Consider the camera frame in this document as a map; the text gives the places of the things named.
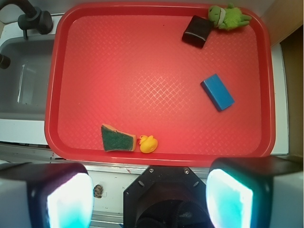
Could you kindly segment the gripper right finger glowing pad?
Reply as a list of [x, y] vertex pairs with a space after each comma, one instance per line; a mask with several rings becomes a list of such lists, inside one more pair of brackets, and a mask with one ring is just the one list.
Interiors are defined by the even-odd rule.
[[296, 156], [218, 158], [206, 181], [216, 228], [302, 228], [304, 161]]

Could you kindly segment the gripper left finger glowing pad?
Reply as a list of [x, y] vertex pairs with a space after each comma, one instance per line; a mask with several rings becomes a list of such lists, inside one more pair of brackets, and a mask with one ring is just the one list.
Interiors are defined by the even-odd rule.
[[2, 228], [88, 228], [93, 181], [80, 163], [2, 163]]

